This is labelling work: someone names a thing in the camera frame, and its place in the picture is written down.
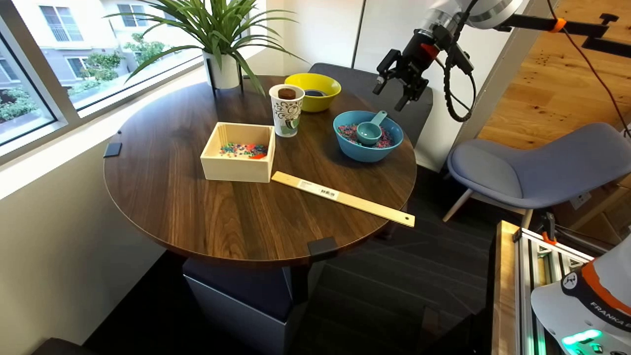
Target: blue bowl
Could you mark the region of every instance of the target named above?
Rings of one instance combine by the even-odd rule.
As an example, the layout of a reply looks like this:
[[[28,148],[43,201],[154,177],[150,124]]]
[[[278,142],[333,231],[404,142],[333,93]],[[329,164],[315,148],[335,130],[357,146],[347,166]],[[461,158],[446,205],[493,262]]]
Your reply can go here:
[[[357,126],[363,120],[371,120],[375,114],[377,112],[371,112],[371,110],[345,110],[335,116],[333,132],[337,136],[339,150],[347,158],[357,162],[379,162],[402,144],[404,132],[398,126],[398,122],[392,120],[390,116],[386,116],[380,124],[380,128],[390,136],[390,146],[363,146],[361,142],[347,138],[345,134],[339,132],[341,126]]]

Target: potted plant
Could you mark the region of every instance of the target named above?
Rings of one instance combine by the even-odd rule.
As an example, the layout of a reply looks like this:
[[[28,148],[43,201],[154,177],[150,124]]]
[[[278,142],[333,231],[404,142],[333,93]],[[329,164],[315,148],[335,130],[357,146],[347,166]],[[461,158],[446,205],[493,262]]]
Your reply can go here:
[[[231,89],[239,85],[239,71],[242,69],[256,89],[264,93],[258,77],[250,69],[248,61],[240,55],[242,47],[266,47],[274,51],[298,57],[282,47],[278,41],[278,31],[270,27],[270,22],[288,20],[288,10],[256,10],[256,0],[140,0],[146,4],[144,14],[118,12],[112,16],[144,16],[150,27],[142,31],[140,37],[150,33],[160,26],[169,26],[185,31],[197,43],[195,45],[175,45],[160,51],[146,61],[142,61],[130,77],[150,67],[158,59],[181,51],[181,49],[201,49],[211,65],[217,89]]]

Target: dark carpet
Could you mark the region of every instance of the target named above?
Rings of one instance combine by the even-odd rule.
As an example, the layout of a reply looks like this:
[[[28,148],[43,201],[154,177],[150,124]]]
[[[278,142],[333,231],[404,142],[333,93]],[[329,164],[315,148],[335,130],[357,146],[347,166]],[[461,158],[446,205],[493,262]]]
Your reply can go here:
[[[469,201],[442,223],[461,191],[420,168],[408,207],[416,229],[394,227],[390,239],[327,260],[290,353],[436,353],[432,343],[483,311],[497,221],[519,217]],[[83,347],[97,355],[256,353],[203,319],[181,262],[166,252]]]

